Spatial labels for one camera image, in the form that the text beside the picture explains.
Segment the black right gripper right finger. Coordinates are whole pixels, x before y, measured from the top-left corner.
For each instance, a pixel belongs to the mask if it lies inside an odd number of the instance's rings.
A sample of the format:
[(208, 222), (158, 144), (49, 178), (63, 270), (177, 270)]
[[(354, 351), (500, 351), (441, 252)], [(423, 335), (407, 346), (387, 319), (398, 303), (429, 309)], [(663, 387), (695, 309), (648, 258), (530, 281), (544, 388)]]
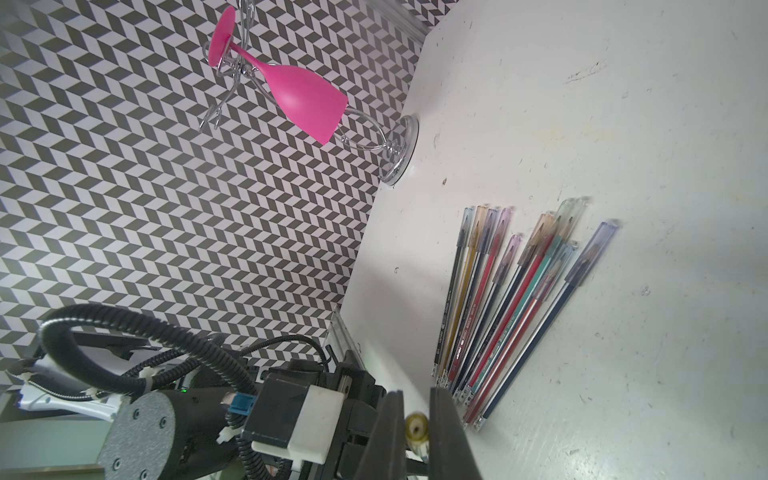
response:
[(481, 480), (452, 394), (439, 387), (430, 390), (429, 473), (431, 480)]

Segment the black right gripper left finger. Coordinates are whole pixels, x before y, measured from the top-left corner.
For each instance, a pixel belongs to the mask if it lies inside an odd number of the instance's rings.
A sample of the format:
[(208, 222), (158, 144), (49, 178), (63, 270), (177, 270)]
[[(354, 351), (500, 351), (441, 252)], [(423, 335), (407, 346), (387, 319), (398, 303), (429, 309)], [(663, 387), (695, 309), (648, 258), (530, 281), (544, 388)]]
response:
[(407, 478), (404, 397), (387, 393), (365, 446), (356, 445), (352, 479), (404, 480)]

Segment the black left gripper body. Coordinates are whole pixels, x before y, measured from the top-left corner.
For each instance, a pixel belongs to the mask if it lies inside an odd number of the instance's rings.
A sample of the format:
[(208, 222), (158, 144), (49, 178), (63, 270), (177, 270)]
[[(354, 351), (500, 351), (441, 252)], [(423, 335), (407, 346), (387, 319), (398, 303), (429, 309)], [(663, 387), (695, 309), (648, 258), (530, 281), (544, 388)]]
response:
[(332, 373), (322, 373), (319, 385), (344, 395), (325, 463), (318, 479), (354, 479), (378, 417), (386, 390), (376, 383), (354, 350), (334, 363)]

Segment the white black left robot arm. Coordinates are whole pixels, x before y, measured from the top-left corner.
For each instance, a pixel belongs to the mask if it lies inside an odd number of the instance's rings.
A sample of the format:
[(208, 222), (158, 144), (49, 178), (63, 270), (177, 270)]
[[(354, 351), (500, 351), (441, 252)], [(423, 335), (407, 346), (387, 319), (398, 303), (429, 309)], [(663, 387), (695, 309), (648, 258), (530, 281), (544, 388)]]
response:
[(350, 479), (384, 397), (352, 351), (259, 373), (242, 349), (118, 307), (81, 304), (41, 323), (14, 362), (24, 410), (106, 420), (109, 479), (198, 479), (239, 461), (248, 479)]

